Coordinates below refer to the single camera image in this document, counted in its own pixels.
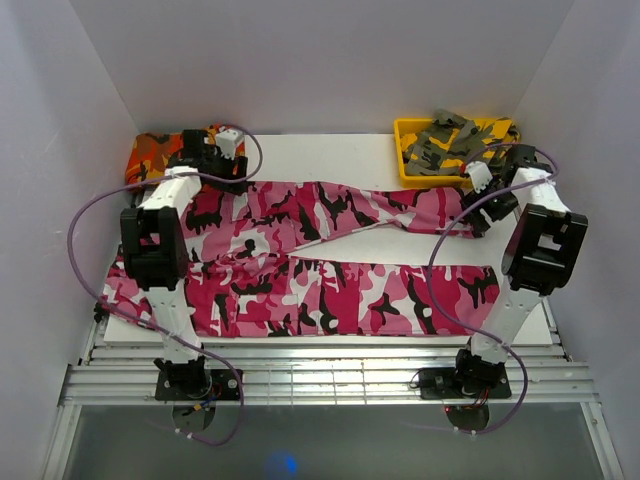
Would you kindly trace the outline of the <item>pink camouflage trousers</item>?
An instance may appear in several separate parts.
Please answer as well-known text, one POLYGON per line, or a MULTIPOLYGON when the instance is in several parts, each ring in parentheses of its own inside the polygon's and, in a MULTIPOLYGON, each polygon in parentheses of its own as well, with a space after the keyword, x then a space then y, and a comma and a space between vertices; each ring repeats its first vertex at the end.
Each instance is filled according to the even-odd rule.
POLYGON ((252 182, 201 191, 181 218, 185 296, 202 337, 454 336, 487 318, 490 266, 309 259, 298 250, 389 225, 439 234, 461 210, 452 188, 372 191, 328 182, 252 182))

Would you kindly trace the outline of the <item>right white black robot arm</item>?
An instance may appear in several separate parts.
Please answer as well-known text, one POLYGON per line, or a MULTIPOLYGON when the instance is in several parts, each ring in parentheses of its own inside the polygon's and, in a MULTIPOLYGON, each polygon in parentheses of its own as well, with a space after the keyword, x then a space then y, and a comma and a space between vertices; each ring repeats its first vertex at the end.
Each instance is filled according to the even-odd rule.
POLYGON ((502 257, 498 298, 451 373, 454 390, 464 397, 505 386, 507 347, 534 308, 568 283, 586 235, 587 217, 560 199, 554 168, 539 162, 537 153, 514 144, 497 174, 482 161, 465 167, 472 187, 461 200, 463 221, 475 236, 514 210, 520 214, 502 257))

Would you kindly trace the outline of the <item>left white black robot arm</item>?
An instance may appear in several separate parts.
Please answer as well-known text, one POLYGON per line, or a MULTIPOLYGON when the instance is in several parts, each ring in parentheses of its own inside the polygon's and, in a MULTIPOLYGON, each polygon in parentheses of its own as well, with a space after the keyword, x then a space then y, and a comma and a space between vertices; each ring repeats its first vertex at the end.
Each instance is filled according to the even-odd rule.
POLYGON ((236 127, 224 126, 214 135, 185 130, 182 148, 150 197, 120 215, 126 274, 144 293, 163 341, 163 357, 155 364, 164 385, 189 399, 206 397, 212 376, 187 305, 188 252, 180 219, 204 180, 233 190, 240 186, 248 166, 240 153, 244 139, 236 127))

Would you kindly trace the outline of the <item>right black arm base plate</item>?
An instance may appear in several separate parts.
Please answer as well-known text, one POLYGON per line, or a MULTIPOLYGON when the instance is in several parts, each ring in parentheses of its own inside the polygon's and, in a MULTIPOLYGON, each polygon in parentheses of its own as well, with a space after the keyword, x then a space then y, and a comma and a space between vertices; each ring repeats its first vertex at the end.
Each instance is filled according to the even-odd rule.
POLYGON ((509 399, 512 396, 505 377, 494 387, 485 383, 474 385, 459 378, 454 367, 421 368, 409 380, 409 388, 418 390, 423 400, 509 399))

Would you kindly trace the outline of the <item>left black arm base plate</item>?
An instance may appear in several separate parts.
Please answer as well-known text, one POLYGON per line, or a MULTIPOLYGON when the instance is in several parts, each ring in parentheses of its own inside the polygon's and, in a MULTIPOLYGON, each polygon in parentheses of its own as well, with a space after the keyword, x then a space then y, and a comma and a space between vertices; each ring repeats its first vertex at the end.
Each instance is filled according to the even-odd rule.
POLYGON ((238 401, 239 385, 239 380, 229 369, 204 369, 195 373, 161 371, 154 399, 201 402, 214 398, 220 401, 238 401))

